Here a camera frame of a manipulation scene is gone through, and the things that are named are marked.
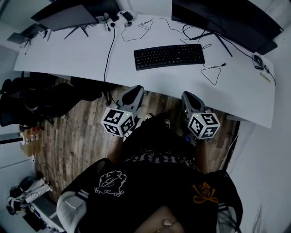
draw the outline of white desk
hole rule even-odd
[[[140,38],[145,30],[137,25],[151,18],[157,17],[138,15],[133,25],[126,28],[124,38]],[[183,24],[170,19],[168,21],[171,28],[182,30]],[[200,39],[199,43],[202,46],[212,44],[210,48],[203,50],[205,66],[227,63],[221,68],[217,85],[214,86],[200,73],[203,65],[135,70],[133,50],[182,44],[180,38],[185,38],[183,33],[170,30],[165,20],[154,20],[151,30],[141,40],[124,42],[121,37],[123,29],[123,26],[116,28],[116,38],[107,68],[107,82],[125,86],[142,85],[147,91],[177,98],[181,98],[182,92],[189,91],[203,100],[208,107],[271,128],[275,100],[274,81],[265,71],[256,70],[252,60],[233,45],[225,42],[233,55],[230,57],[214,35]],[[38,35],[32,40],[26,55],[26,48],[21,49],[14,70],[102,81],[113,30],[107,32],[103,25],[97,25],[87,29],[89,37],[86,37],[82,30],[77,30],[64,40],[70,30],[53,32],[48,42],[47,38],[43,39]],[[193,27],[186,32],[194,37],[200,35],[202,30]],[[244,48],[238,47],[251,55]],[[274,74],[273,64],[264,57],[263,61]],[[268,77],[271,83],[260,76],[260,72]],[[218,69],[207,70],[204,73],[215,83]]]

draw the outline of keyboard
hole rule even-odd
[[[165,67],[204,64],[201,45],[162,46],[134,50],[137,71]]]

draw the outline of monitor stand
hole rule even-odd
[[[231,52],[228,50],[228,48],[227,48],[227,46],[225,45],[225,43],[224,43],[224,42],[222,41],[222,39],[219,37],[219,34],[217,34],[217,33],[215,33],[215,32],[209,32],[209,33],[206,33],[206,34],[203,34],[203,35],[200,35],[200,36],[194,37],[194,38],[192,38],[192,39],[190,39],[190,40],[191,40],[191,41],[194,41],[194,40],[200,39],[200,38],[202,38],[202,37],[204,37],[204,36],[208,36],[208,35],[212,35],[212,34],[214,34],[214,35],[217,37],[217,39],[219,39],[219,41],[222,43],[222,45],[225,47],[225,49],[228,51],[228,53],[229,53],[230,56],[232,57]]]
[[[74,29],[73,29],[73,31],[71,31],[64,39],[66,39],[69,35],[71,35],[74,31],[76,31],[78,28],[81,28],[82,30],[83,30],[83,32],[86,34],[86,36],[87,37],[89,37],[89,35],[88,35],[88,33],[86,32],[86,29],[85,29],[85,27],[84,26],[78,26],[78,27],[75,27]]]

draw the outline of person's arm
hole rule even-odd
[[[123,138],[118,136],[113,136],[111,140],[111,144],[109,147],[107,158],[112,163],[117,163],[119,159],[119,155],[121,153],[121,147],[123,143]]]
[[[195,163],[198,169],[206,174],[208,173],[207,160],[207,140],[198,140],[196,143]]]

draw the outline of wooden floor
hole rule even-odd
[[[117,99],[125,87],[118,86],[112,91]],[[106,157],[112,135],[104,132],[100,120],[106,109],[105,99],[80,101],[73,109],[61,118],[56,118],[54,125],[45,122],[42,132],[42,150],[36,155],[36,165],[44,176],[51,180],[53,192],[51,197],[57,201],[61,191],[80,173],[94,162]],[[149,92],[144,96],[138,117],[144,119],[147,113],[154,115],[169,112],[171,129],[182,135],[179,124],[184,117],[181,100],[173,97]],[[226,119],[226,114],[216,113],[221,127],[216,136],[208,142],[209,171],[219,170],[231,144],[236,122]]]

